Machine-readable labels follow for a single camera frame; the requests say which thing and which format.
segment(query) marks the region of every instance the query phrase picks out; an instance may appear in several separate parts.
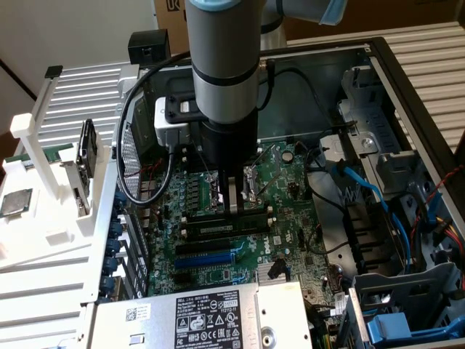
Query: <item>motherboard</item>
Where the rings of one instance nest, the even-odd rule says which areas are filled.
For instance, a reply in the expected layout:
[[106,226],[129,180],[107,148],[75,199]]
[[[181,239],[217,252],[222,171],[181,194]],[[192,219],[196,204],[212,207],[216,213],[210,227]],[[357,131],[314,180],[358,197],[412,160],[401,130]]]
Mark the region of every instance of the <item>motherboard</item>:
[[[152,258],[148,295],[262,282],[279,260],[286,266],[280,277],[299,281],[311,303],[333,302],[326,257],[308,247],[319,223],[312,196],[305,192],[304,157],[305,151],[284,141],[259,146],[256,161],[244,169],[243,192],[245,213],[259,214],[245,217],[237,227],[215,220],[223,210],[217,173],[207,168],[189,172],[185,159],[180,161],[163,197],[139,213]],[[159,164],[155,160],[148,168]],[[161,178],[153,171],[144,173],[142,198]],[[186,216],[207,221],[189,230]],[[210,240],[199,238],[201,233]],[[321,240],[311,244],[324,251]]]

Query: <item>white wall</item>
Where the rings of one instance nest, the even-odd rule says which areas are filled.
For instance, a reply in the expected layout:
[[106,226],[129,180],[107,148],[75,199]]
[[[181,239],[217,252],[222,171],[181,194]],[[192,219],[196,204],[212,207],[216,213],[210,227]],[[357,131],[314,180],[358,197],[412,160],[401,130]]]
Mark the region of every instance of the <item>white wall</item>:
[[[39,93],[47,67],[129,60],[134,31],[155,29],[152,0],[0,0],[0,58]],[[0,135],[32,100],[0,68]]]

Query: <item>cardboard box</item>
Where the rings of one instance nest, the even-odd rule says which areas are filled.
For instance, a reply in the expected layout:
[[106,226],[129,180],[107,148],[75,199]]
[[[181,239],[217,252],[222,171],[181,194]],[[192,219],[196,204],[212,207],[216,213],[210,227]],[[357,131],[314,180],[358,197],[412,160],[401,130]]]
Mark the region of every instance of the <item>cardboard box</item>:
[[158,27],[168,30],[171,53],[189,51],[184,0],[153,0]]
[[284,29],[288,40],[381,31],[451,22],[457,20],[460,9],[461,0],[349,0],[337,26],[285,18]]
[[[189,50],[185,0],[153,1],[159,28],[168,29],[171,53]],[[458,19],[461,3],[462,0],[349,0],[344,18],[335,27],[286,18],[284,28],[287,39],[294,40],[444,23]]]

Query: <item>regulatory label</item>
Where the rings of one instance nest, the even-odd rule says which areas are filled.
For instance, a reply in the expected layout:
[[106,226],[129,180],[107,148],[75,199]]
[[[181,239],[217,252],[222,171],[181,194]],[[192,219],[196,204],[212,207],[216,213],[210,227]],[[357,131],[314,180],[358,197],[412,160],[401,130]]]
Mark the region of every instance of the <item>regulatory label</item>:
[[340,292],[334,295],[334,309],[331,309],[331,316],[339,316],[344,313],[346,308],[347,299],[349,296],[346,296],[345,293]]
[[176,301],[175,349],[241,349],[239,291]]

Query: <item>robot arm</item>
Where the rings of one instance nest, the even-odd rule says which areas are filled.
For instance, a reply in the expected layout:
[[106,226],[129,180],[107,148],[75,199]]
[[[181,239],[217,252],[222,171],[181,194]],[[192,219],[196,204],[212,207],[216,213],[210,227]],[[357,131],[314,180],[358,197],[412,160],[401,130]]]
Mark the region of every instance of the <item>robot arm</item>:
[[341,22],[347,0],[268,0],[264,10],[325,25]]
[[263,10],[336,24],[346,0],[186,0],[195,100],[208,160],[232,214],[243,208],[243,164],[256,150]]

